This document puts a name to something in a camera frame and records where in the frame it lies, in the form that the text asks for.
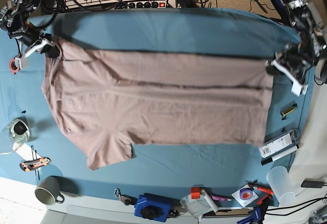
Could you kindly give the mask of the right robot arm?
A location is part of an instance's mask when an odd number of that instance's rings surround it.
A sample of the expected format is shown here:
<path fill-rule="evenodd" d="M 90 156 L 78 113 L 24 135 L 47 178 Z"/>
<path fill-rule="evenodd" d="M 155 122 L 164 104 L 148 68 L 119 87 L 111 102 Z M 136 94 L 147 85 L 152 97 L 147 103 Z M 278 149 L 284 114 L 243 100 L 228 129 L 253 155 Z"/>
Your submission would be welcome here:
<path fill-rule="evenodd" d="M 56 19 L 60 0 L 56 1 L 56 8 L 51 19 L 41 26 L 29 22 L 30 14 L 36 11 L 43 0 L 9 0 L 1 9 L 1 29 L 6 31 L 9 38 L 14 38 L 17 43 L 27 46 L 25 57 L 34 52 L 45 54 L 49 58 L 59 56 L 59 48 L 54 43 L 50 34 L 44 30 Z"/>

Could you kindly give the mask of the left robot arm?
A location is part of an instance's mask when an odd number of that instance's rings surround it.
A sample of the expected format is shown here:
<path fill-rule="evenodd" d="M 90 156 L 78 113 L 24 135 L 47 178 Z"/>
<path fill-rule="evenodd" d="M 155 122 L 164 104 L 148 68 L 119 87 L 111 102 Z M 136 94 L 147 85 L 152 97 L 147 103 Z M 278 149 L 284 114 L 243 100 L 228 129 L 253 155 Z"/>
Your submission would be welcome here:
<path fill-rule="evenodd" d="M 311 0 L 281 0 L 286 9 L 287 19 L 300 36 L 299 44 L 287 44 L 274 53 L 267 68 L 274 67 L 288 76 L 294 85 L 306 83 L 307 73 L 326 60 L 326 26 Z"/>

